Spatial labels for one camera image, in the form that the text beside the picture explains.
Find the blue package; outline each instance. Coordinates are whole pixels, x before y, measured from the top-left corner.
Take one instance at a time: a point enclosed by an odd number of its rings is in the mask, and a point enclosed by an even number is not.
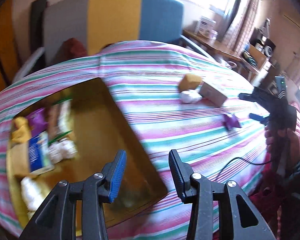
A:
[[[30,172],[39,175],[54,167],[48,158],[48,134],[46,131],[29,140]]]

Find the armrest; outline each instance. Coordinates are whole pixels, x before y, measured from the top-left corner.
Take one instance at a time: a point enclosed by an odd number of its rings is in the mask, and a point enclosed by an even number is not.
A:
[[[194,42],[192,42],[191,40],[189,40],[185,36],[181,35],[180,36],[180,40],[182,42],[184,42],[187,46],[189,46],[191,49],[193,49],[195,52],[197,52],[197,53],[199,53],[201,55],[204,55],[205,57],[207,57],[208,59],[210,59],[213,62],[216,62],[215,59],[210,54],[208,54],[207,52],[205,52],[197,44],[195,44]]]
[[[15,83],[25,77],[31,69],[34,67],[35,63],[38,59],[44,54],[45,49],[44,47],[38,48],[33,54],[27,59],[27,61],[23,64],[21,69],[16,73],[15,77],[13,78],[13,82]]]

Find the purple bag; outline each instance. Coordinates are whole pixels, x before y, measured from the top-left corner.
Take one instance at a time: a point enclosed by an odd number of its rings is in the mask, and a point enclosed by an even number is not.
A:
[[[48,123],[44,120],[43,112],[44,108],[40,108],[26,117],[29,121],[32,137],[39,135],[47,128]]]

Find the hand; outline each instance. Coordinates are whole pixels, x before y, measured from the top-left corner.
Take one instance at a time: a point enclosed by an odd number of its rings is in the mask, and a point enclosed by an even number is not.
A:
[[[271,145],[274,143],[275,138],[272,136],[271,131],[265,127],[265,137],[267,144],[267,151],[271,152]],[[278,130],[280,137],[286,136],[286,130]],[[287,168],[292,169],[300,161],[300,139],[299,136],[290,128],[287,129],[287,136],[290,139],[290,162],[287,163]]]

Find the blue cushion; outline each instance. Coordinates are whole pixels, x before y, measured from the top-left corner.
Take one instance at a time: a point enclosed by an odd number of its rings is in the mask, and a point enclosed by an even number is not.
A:
[[[142,0],[139,39],[176,44],[182,17],[183,4],[178,0]]]

